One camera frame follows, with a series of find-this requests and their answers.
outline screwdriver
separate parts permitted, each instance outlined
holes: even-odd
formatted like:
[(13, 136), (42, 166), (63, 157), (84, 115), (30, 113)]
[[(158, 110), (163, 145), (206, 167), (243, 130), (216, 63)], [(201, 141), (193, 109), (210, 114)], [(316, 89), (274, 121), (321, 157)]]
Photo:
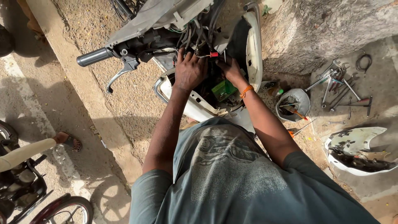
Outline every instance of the screwdriver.
[(306, 128), (308, 125), (310, 125), (312, 122), (314, 122), (316, 120), (316, 118), (314, 120), (312, 120), (310, 123), (308, 123), (306, 126), (304, 126), (303, 128), (301, 128), (300, 130), (298, 130), (296, 133), (293, 133), (292, 131), (289, 131), (290, 136), (292, 136), (292, 138), (295, 137), (295, 135), (297, 135), (299, 132), (301, 132), (304, 128)]

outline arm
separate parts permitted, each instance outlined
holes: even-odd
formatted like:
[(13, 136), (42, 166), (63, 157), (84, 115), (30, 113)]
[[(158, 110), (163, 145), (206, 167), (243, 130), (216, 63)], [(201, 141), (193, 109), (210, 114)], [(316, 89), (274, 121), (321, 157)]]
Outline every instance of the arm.
[[(235, 59), (230, 59), (228, 63), (231, 66), (220, 60), (217, 61), (217, 65), (223, 70), (223, 75), (242, 93), (249, 86), (249, 83), (240, 73), (239, 65)], [(253, 89), (246, 92), (243, 102), (249, 111), (254, 130), (270, 158), (283, 168), (285, 157), (289, 153), (301, 151), (301, 149), (281, 121)]]
[(161, 169), (173, 174), (173, 156), (178, 141), (178, 130), (189, 94), (201, 83), (207, 72), (205, 59), (188, 52), (183, 57), (183, 48), (178, 51), (176, 82), (169, 103), (160, 121), (156, 124), (149, 144), (142, 172)]

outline handlebar grip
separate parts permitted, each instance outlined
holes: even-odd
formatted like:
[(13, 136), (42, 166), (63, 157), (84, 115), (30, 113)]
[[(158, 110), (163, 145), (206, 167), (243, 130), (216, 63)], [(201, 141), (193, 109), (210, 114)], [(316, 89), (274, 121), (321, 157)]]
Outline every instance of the handlebar grip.
[(76, 62), (80, 66), (86, 67), (87, 65), (97, 63), (99, 61), (108, 59), (110, 57), (113, 57), (112, 51), (110, 51), (106, 47), (103, 47), (103, 48), (97, 49), (95, 51), (91, 51), (87, 54), (77, 57)]

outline small plant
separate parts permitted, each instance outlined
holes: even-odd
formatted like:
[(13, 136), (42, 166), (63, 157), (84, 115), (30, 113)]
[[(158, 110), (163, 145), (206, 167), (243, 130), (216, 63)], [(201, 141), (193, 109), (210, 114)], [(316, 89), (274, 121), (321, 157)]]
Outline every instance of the small plant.
[(272, 8), (269, 8), (267, 5), (264, 5), (263, 11), (261, 13), (261, 16), (264, 16), (265, 14), (268, 14), (268, 11), (271, 10)]

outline orange thread bracelet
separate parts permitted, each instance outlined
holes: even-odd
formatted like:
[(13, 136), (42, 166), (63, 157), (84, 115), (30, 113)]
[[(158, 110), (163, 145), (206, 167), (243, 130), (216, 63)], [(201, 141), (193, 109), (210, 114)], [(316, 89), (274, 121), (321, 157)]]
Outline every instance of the orange thread bracelet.
[(245, 90), (242, 92), (242, 94), (239, 95), (239, 96), (240, 96), (242, 99), (245, 98), (246, 92), (249, 91), (249, 90), (251, 90), (251, 89), (254, 89), (254, 88), (253, 88), (252, 85), (249, 85), (248, 87), (246, 87), (246, 89), (245, 89)]

